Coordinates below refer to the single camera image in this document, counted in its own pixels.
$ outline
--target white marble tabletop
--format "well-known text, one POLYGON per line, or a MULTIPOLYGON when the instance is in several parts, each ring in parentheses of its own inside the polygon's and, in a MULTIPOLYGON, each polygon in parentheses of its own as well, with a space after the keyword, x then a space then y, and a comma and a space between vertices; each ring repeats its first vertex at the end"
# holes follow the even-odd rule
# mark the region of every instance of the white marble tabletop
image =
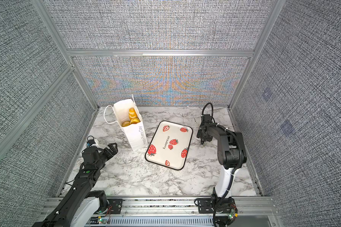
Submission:
MULTIPOLYGON (((191 145, 182 170, 172 170, 145 160, 147 148, 132 151, 129 143, 119 125, 109 125, 104 121, 104 107, 99 114, 89 135, 99 140, 99 145, 104 148, 109 143, 118 144, 118 154, 106 162, 101 170, 100 178, 92 190, 104 190, 107 196, 111 195, 210 195, 218 181, 220 164, 217 160, 217 141, 200 144, 196 138, 198 127, 201 123, 200 107, 139 107, 144 121, 144 128, 148 143, 163 120, 190 126, 193 129, 191 145)), ((232 130, 227 109, 216 107, 214 109, 216 122, 232 130)), ((111 108, 106 111, 107 121, 114 121, 111 108)), ((68 178, 74 179, 83 162, 79 156, 68 178)), ((65 185, 62 191, 64 196, 70 186, 65 185)), ((231 192, 233 196, 255 196, 251 178, 243 165, 236 175, 231 192)))

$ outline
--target gray textured wall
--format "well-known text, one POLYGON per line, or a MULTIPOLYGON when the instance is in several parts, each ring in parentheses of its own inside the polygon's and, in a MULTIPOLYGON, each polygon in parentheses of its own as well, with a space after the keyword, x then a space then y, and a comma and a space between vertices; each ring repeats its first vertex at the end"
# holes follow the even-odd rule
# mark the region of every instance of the gray textured wall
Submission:
POLYGON ((288 0, 233 109, 286 226, 341 226, 341 1, 288 0))
MULTIPOLYGON (((66 68, 30 0, 0 1, 0 140, 66 68)), ((0 226, 31 226, 55 196, 93 109, 73 75, 0 161, 0 226)))
POLYGON ((0 226, 32 226, 38 220, 47 198, 59 189, 92 113, 69 75, 0 161, 0 226))
MULTIPOLYGON (((274 0, 45 0, 70 49, 253 50, 274 0)), ((227 105, 247 63, 234 57, 75 57, 102 106, 227 105)))
POLYGON ((112 105, 227 105, 246 57, 75 57, 96 100, 112 105))
POLYGON ((66 66, 30 0, 0 1, 0 140, 66 66))
POLYGON ((45 0, 70 49, 253 49, 273 0, 45 0))

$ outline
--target white tray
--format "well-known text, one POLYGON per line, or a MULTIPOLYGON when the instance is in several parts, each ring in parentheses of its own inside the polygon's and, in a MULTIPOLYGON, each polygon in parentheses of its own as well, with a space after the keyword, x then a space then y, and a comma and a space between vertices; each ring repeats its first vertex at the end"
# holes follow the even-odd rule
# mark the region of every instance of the white tray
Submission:
POLYGON ((183 169, 192 134, 189 126, 165 120, 160 122, 146 150, 145 159, 174 170, 183 169))

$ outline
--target metal base plate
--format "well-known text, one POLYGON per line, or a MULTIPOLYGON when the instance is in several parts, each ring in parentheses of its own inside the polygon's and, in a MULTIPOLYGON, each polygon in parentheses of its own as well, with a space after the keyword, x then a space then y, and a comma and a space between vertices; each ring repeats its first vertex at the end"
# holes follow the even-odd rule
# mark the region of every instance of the metal base plate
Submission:
MULTIPOLYGON (((197 198, 198 204, 198 212, 200 214, 212 214, 214 209, 212 208, 212 200, 211 199, 204 199, 204 198, 197 198)), ((222 204, 220 205, 217 210, 222 212, 217 212, 218 214, 228 214, 231 212, 231 206, 229 204, 222 204)))
POLYGON ((112 206, 110 214, 121 214, 123 199, 107 199, 107 201, 109 201, 109 206, 112 206))

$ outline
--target paper bag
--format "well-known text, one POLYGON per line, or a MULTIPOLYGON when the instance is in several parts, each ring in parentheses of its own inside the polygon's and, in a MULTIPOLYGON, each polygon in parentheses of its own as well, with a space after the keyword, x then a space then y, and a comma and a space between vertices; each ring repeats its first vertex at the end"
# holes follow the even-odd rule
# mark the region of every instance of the paper bag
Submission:
POLYGON ((108 124, 113 124, 117 122, 121 128, 121 130, 124 132, 127 140, 130 143, 131 148, 133 151, 138 150, 140 148, 146 148, 148 146, 148 140, 146 139, 146 134, 145 134, 145 129, 144 129, 144 124, 143 124, 143 119, 139 113, 138 107, 136 107, 135 101, 131 99, 126 99, 126 100, 121 100, 118 101, 114 104, 114 106, 107 106, 107 107, 112 107, 115 116, 116 116, 116 121, 114 122, 107 122, 105 118, 105 112, 107 107, 105 108, 104 111, 104 119, 106 123, 108 124), (129 109, 133 107, 136 111, 136 114, 139 117, 140 122, 137 124, 131 124, 126 127, 122 127, 122 123, 124 121, 130 120, 129 119, 129 109))

